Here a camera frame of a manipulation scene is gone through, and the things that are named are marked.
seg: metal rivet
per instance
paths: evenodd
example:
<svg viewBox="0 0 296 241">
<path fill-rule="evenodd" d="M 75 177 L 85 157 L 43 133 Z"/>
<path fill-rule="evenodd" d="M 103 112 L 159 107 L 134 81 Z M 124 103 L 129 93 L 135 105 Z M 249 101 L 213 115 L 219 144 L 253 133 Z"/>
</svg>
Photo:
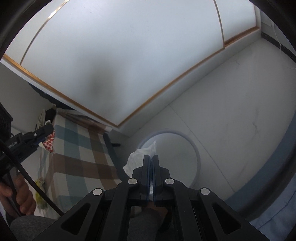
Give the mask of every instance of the metal rivet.
<svg viewBox="0 0 296 241">
<path fill-rule="evenodd" d="M 168 179 L 166 179 L 166 181 L 165 181 L 165 183 L 166 184 L 169 184 L 169 185 L 171 185 L 171 184 L 174 184 L 174 179 L 171 179 L 171 178 L 168 178 Z"/>
<path fill-rule="evenodd" d="M 135 179 L 135 178 L 131 178 L 131 179 L 128 181 L 129 184 L 136 184 L 137 182 L 138 182 L 138 180 Z"/>
<path fill-rule="evenodd" d="M 99 196 L 102 194 L 102 192 L 102 189 L 96 188 L 95 190 L 93 190 L 93 195 Z"/>
<path fill-rule="evenodd" d="M 209 191 L 209 189 L 207 189 L 207 188 L 203 188 L 202 190 L 200 190 L 200 193 L 201 193 L 202 195 L 209 195 L 209 194 L 210 194 L 210 191 Z"/>
</svg>

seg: red and white checkered packaging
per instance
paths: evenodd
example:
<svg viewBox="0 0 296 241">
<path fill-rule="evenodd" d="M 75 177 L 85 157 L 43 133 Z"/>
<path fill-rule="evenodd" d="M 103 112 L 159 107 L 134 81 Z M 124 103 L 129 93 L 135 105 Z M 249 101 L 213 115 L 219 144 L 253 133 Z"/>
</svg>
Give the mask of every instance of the red and white checkered packaging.
<svg viewBox="0 0 296 241">
<path fill-rule="evenodd" d="M 46 150 L 48 150 L 50 153 L 53 153 L 53 144 L 54 144 L 54 136 L 55 136 L 55 131 L 51 133 L 49 136 L 47 136 L 46 141 L 43 142 L 43 146 Z"/>
</svg>

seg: finger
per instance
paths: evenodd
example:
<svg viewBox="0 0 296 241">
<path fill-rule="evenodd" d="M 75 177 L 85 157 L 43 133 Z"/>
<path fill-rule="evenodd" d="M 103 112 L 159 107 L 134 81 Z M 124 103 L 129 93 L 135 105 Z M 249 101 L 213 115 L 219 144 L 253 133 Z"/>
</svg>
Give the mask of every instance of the finger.
<svg viewBox="0 0 296 241">
<path fill-rule="evenodd" d="M 15 178 L 15 187 L 18 189 L 20 188 L 22 185 L 24 185 L 25 183 L 25 179 L 23 177 L 23 175 L 19 174 L 16 178 Z"/>
<path fill-rule="evenodd" d="M 36 209 L 36 201 L 33 199 L 33 203 L 29 209 L 29 211 L 26 213 L 26 215 L 33 215 Z"/>
<path fill-rule="evenodd" d="M 12 190 L 9 186 L 6 186 L 4 183 L 0 183 L 0 194 L 2 194 L 5 197 L 11 197 Z"/>
<path fill-rule="evenodd" d="M 29 191 L 29 187 L 27 183 L 22 185 L 17 192 L 17 196 L 16 196 L 17 203 L 19 205 L 22 205 L 27 200 L 30 193 L 32 194 L 32 192 Z"/>
<path fill-rule="evenodd" d="M 30 192 L 27 200 L 20 206 L 20 211 L 23 213 L 23 214 L 26 214 L 29 210 L 30 210 L 30 207 L 32 206 L 33 204 L 33 194 Z"/>
</svg>

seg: plaid tablecloth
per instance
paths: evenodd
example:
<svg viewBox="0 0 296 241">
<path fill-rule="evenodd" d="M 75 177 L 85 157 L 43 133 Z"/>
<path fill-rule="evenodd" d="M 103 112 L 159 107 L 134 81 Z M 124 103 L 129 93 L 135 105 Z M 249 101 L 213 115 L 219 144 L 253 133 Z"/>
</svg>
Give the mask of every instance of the plaid tablecloth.
<svg viewBox="0 0 296 241">
<path fill-rule="evenodd" d="M 97 131 L 89 120 L 79 125 L 77 118 L 66 117 L 56 115 L 54 152 L 42 149 L 38 168 L 46 194 L 64 212 L 93 189 L 108 190 L 121 182 L 103 139 L 104 130 Z M 58 218 L 51 208 L 44 215 Z"/>
</svg>

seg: black cable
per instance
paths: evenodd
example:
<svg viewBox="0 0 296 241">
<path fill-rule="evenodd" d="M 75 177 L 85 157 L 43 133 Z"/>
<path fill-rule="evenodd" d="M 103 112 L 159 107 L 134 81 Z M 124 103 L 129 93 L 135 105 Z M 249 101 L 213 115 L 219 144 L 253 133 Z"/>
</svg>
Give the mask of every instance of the black cable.
<svg viewBox="0 0 296 241">
<path fill-rule="evenodd" d="M 35 189 L 37 193 L 60 215 L 63 216 L 64 213 L 60 208 L 37 186 L 37 184 L 33 181 L 30 175 L 26 172 L 26 170 L 22 167 L 22 165 L 18 162 L 16 157 L 12 154 L 9 148 L 5 145 L 5 143 L 0 139 L 0 149 L 4 154 L 10 159 L 12 164 L 19 170 L 19 172 L 23 175 L 23 177 L 28 181 L 28 183 Z"/>
</svg>

